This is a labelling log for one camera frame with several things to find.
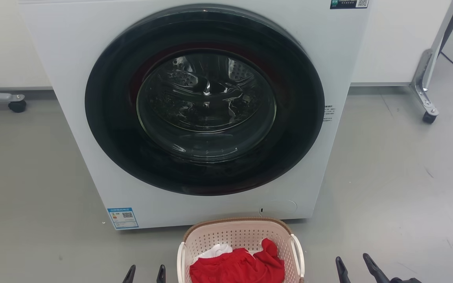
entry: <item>red garment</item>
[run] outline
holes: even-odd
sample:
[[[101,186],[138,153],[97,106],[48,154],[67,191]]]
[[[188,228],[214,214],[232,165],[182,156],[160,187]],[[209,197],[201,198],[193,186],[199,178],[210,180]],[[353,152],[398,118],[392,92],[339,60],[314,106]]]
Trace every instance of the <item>red garment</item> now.
[[[277,257],[277,246],[263,239],[263,251],[250,255],[234,249],[213,258],[199,258],[190,266],[192,283],[282,283],[284,261]]]

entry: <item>laundry basket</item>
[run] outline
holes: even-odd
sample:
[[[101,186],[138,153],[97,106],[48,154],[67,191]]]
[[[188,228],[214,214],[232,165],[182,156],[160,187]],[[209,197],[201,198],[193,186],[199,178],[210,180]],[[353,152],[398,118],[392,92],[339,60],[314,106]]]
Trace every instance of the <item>laundry basket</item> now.
[[[277,246],[277,256],[284,260],[284,283],[304,282],[304,254],[298,238],[284,222],[266,217],[228,218],[196,224],[188,229],[178,249],[178,282],[192,283],[190,265],[199,254],[216,244],[233,249],[261,251],[261,241],[268,238]]]

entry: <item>basket handle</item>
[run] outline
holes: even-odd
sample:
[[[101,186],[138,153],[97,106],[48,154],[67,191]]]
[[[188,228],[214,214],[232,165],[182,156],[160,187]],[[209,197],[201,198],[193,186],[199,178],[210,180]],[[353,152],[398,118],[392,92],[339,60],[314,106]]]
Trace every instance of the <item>basket handle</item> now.
[[[185,282],[185,261],[183,257],[185,256],[185,242],[181,242],[181,245],[179,245],[178,249],[178,260],[177,260],[177,271],[178,271],[178,283],[184,283]]]
[[[294,234],[291,234],[291,242],[293,243],[293,247],[295,247],[297,255],[298,255],[297,261],[298,261],[298,265],[299,265],[298,267],[300,270],[300,277],[304,277],[304,274],[305,274],[304,251],[302,250],[300,241]]]

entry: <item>caster wheel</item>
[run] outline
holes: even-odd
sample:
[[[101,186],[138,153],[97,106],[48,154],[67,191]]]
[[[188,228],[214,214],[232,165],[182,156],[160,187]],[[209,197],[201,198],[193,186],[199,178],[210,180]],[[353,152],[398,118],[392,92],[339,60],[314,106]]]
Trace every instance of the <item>caster wheel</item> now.
[[[436,120],[436,116],[430,115],[429,113],[425,112],[424,116],[422,116],[422,120],[428,124],[433,124]]]
[[[15,113],[22,113],[26,110],[27,103],[24,100],[8,103],[8,108]]]

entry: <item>washing machine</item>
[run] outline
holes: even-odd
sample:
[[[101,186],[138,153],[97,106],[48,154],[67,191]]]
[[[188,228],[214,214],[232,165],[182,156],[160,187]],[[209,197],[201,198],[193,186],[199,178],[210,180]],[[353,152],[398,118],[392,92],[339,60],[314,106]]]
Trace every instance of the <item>washing machine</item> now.
[[[18,5],[122,230],[311,217],[369,11],[337,3],[359,2]]]

